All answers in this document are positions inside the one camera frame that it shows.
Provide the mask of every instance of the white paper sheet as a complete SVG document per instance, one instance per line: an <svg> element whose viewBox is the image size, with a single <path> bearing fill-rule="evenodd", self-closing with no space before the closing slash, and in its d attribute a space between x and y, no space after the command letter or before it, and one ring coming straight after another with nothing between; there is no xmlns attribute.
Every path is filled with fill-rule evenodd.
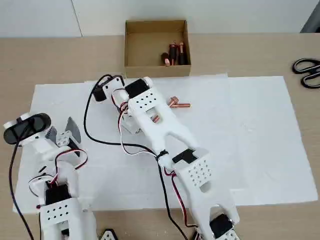
<svg viewBox="0 0 320 240"><path fill-rule="evenodd" d="M237 205L297 203L318 199L290 97L282 77L227 78L226 75L159 78L162 94L192 103L174 109L199 142L219 160L223 184ZM63 131L71 116L79 125L89 154L80 169L80 196L94 210L164 208L156 162L149 156L127 156L121 148L89 140L83 131L84 107L92 82L37 85L31 110L50 115ZM91 101L87 128L97 139L118 142L118 113L110 102ZM143 133L124 139L148 145ZM168 139L171 148L181 145ZM37 199L29 193L37 157L30 146L22 153L16 197L24 213L33 213ZM179 203L165 178L170 205Z"/></svg>

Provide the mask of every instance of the black scissors handle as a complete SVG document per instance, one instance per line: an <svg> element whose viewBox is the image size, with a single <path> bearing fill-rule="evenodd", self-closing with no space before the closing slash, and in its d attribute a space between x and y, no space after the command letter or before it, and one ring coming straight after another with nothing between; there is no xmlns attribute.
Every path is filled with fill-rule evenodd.
<svg viewBox="0 0 320 240"><path fill-rule="evenodd" d="M300 63L312 63L313 65L300 69L300 68L298 68L298 65ZM320 71L318 71L318 69L320 69L320 60L317 60L314 58L301 58L301 59L297 60L292 65L292 71L295 74L310 73L309 75L307 75L301 79L301 84L305 88L308 88L308 89L319 89L320 88L320 84L311 85L311 84L307 83L307 81L309 81L311 79L315 79L316 77L320 76Z"/></svg>

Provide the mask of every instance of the table surface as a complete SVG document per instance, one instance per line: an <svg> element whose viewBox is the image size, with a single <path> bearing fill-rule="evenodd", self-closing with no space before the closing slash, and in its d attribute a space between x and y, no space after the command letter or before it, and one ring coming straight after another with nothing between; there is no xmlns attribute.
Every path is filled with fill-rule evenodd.
<svg viewBox="0 0 320 240"><path fill-rule="evenodd" d="M96 80L105 73L122 73L124 42L123 36L0 39L0 123L28 112L36 84L81 83ZM320 56L320 34L190 34L189 42L191 75L284 76L319 187L320 91L303 88L301 76L291 72L291 64L299 58ZM12 212L9 194L8 167L13 147L0 141L0 151L3 206L0 239L28 239L22 221ZM14 164L14 182L19 163L20 153ZM241 220L236 229L243 240L300 240L320 236L319 201L245 206L238 207L238 211ZM172 212L182 226L180 211ZM104 211L96 212L95 216L98 233L113 228L122 240L182 239L163 209ZM28 215L26 219L35 239L39 239L38 218Z"/></svg>

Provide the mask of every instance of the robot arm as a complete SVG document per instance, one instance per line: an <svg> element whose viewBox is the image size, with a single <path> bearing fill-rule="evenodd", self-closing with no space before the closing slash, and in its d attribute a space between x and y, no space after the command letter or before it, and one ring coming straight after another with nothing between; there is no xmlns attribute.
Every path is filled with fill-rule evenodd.
<svg viewBox="0 0 320 240"><path fill-rule="evenodd" d="M41 158L43 167L36 171L37 176L30 180L29 188L38 197L44 239L62 240L67 236L69 240L97 240L94 214L82 209L78 201L76 169L87 159L81 150L78 127L72 118L61 134L53 126L47 130L50 125L51 119L44 113L25 113L4 125L3 136L8 144L16 144L18 136L23 135L19 146L32 145ZM57 161L57 157L64 154L65 158Z"/></svg>
<svg viewBox="0 0 320 240"><path fill-rule="evenodd" d="M99 94L105 96L103 100L112 99L116 106L127 103L127 115L123 115L121 121L123 127L133 134L141 129L151 142L158 164L176 174L187 194L189 208L202 239L238 239L234 225L240 219L230 191L224 189L216 178L217 170L213 163L218 159L199 146L149 77L127 86L116 79L102 87ZM155 115L160 116L160 121L153 122ZM166 150L167 135L183 142L186 149L171 156Z"/></svg>

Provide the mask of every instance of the cardboard box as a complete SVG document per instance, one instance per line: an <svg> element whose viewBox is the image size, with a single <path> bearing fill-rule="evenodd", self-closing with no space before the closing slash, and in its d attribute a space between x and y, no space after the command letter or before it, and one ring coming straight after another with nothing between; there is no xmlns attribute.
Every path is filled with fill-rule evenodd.
<svg viewBox="0 0 320 240"><path fill-rule="evenodd" d="M189 65L165 66L161 54L184 42ZM189 76L191 56L185 20L126 21L124 68L127 78Z"/></svg>

